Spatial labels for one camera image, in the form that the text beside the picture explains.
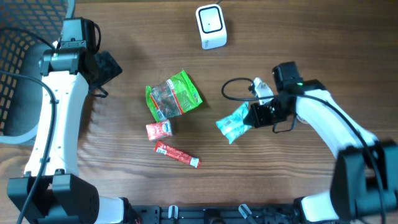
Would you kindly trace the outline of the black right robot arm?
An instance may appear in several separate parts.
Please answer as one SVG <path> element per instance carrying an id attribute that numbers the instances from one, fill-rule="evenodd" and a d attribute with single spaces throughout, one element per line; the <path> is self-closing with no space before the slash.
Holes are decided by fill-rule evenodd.
<path id="1" fill-rule="evenodd" d="M 272 70 L 278 94 L 260 78 L 244 123 L 272 126 L 293 116 L 308 123 L 336 158 L 330 189 L 298 200 L 307 223 L 351 221 L 397 210 L 397 143 L 381 141 L 351 119 L 318 80 L 304 80 L 295 62 Z"/>

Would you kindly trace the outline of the white barcode scanner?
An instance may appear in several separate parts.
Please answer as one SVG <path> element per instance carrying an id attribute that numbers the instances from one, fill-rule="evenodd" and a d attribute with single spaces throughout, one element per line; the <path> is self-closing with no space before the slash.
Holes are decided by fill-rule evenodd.
<path id="1" fill-rule="evenodd" d="M 195 15 L 202 49 L 210 50 L 227 43 L 223 11 L 218 4 L 201 6 L 196 10 Z"/>

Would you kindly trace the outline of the green candy bag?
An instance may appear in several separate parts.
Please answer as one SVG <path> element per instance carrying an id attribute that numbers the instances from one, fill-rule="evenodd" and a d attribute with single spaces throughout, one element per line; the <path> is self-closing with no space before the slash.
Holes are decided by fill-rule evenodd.
<path id="1" fill-rule="evenodd" d="M 157 86 L 146 86 L 146 103 L 157 122 L 183 115 L 202 102 L 185 70 Z"/>

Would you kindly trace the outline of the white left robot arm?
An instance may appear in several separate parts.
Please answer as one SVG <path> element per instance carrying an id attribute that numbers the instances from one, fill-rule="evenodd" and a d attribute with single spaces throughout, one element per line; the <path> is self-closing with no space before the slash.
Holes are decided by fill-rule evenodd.
<path id="1" fill-rule="evenodd" d="M 23 177 L 9 179 L 7 195 L 18 222 L 128 223 L 127 199 L 100 196 L 79 176 L 77 145 L 86 97 L 122 73 L 107 51 L 48 49 L 39 60 L 42 104 L 35 143 Z"/>

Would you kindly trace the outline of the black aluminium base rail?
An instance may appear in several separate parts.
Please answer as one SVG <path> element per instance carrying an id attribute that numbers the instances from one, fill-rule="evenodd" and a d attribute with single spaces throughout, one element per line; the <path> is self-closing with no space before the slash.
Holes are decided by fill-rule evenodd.
<path id="1" fill-rule="evenodd" d="M 293 204 L 269 204 L 260 207 L 169 207 L 129 206 L 128 223 L 140 224 L 299 224 L 308 223 Z"/>

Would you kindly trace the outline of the teal packet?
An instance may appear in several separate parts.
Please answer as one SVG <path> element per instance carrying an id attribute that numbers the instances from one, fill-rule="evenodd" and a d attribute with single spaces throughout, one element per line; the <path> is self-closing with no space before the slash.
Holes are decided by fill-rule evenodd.
<path id="1" fill-rule="evenodd" d="M 231 115 L 216 122 L 218 129 L 232 144 L 237 138 L 252 128 L 251 125 L 244 124 L 244 119 L 249 113 L 249 103 L 245 101 Z"/>

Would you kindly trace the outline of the red small snack pack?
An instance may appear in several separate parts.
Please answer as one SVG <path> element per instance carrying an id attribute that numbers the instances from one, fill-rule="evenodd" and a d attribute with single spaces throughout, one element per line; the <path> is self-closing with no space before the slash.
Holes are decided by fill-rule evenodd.
<path id="1" fill-rule="evenodd" d="M 173 136 L 171 123 L 168 119 L 146 125 L 147 137 L 150 141 L 157 141 L 168 136 Z"/>

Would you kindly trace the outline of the red long snack stick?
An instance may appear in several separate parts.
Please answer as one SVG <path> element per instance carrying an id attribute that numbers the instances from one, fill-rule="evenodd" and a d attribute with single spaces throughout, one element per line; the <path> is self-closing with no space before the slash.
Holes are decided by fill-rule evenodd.
<path id="1" fill-rule="evenodd" d="M 180 161 L 184 164 L 188 164 L 194 168 L 199 168 L 201 160 L 198 157 L 190 156 L 189 154 L 180 151 L 172 146 L 169 146 L 162 141 L 157 141 L 154 151 L 159 154 L 163 154 L 167 157 Z"/>

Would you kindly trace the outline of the black mesh basket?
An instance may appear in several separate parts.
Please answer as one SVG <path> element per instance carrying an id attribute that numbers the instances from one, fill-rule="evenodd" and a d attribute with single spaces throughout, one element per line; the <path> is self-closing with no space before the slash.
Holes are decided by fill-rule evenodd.
<path id="1" fill-rule="evenodd" d="M 56 46 L 74 0 L 1 0 L 1 142 L 32 145 L 42 106 L 36 80 L 45 50 Z"/>

